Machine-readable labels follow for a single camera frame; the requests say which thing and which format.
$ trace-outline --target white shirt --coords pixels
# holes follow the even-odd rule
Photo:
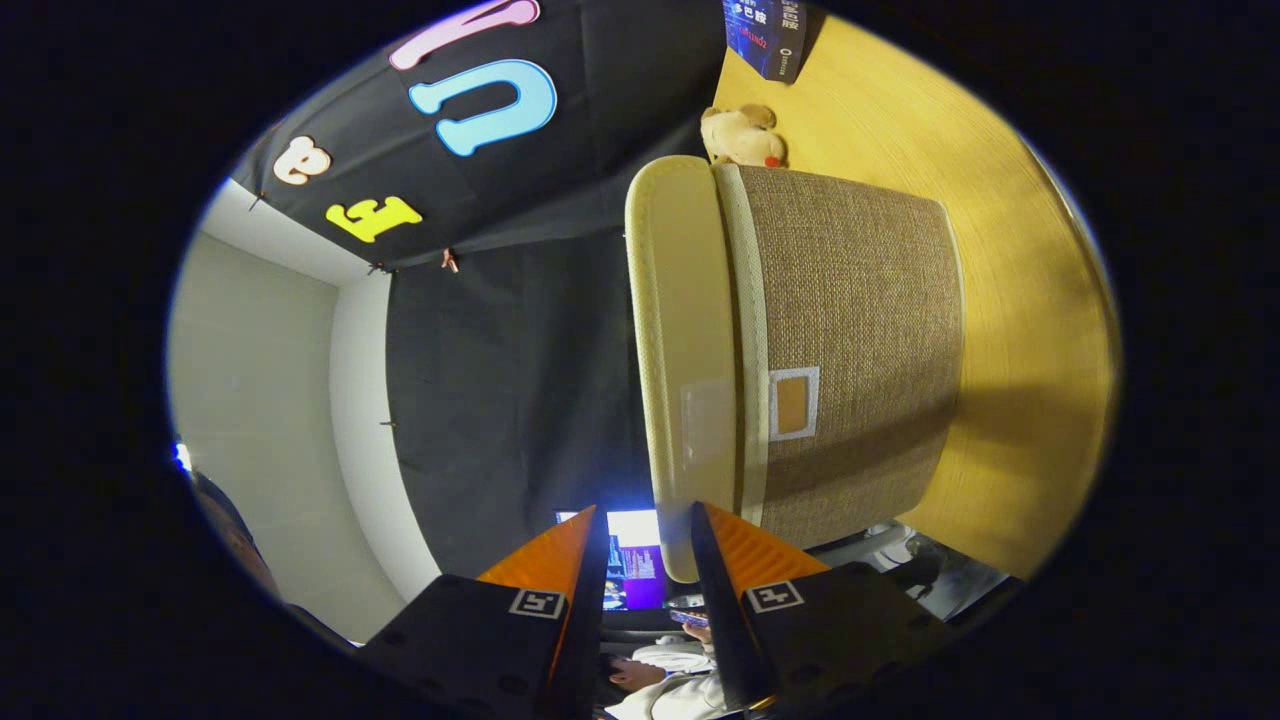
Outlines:
[[[607,707],[618,720],[712,720],[730,714],[724,688],[716,671],[716,648],[699,642],[641,647],[631,660],[673,673],[663,682],[641,688],[618,705]],[[689,675],[712,670],[707,675]]]

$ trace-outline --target desk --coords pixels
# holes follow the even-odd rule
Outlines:
[[[929,488],[899,520],[1027,579],[1079,514],[1115,414],[1120,341],[1092,242],[1009,124],[836,17],[791,86],[727,51],[716,106],[748,102],[777,114],[791,169],[947,208],[965,293],[960,392]]]

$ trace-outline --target book cover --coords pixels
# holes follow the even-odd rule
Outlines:
[[[728,46],[764,79],[795,82],[804,53],[804,4],[723,0],[723,5]]]

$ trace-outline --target hand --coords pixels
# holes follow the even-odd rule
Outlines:
[[[710,642],[712,642],[712,629],[709,626],[707,626],[707,628],[699,628],[698,625],[692,625],[690,623],[685,623],[681,626],[690,635],[694,635],[699,641],[701,641],[701,642],[704,642],[707,644],[710,644]]]

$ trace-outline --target stuffed toy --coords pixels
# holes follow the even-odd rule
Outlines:
[[[764,105],[742,105],[739,110],[708,108],[703,113],[703,142],[712,164],[777,168],[787,149],[781,137],[769,132],[774,124],[773,110]]]

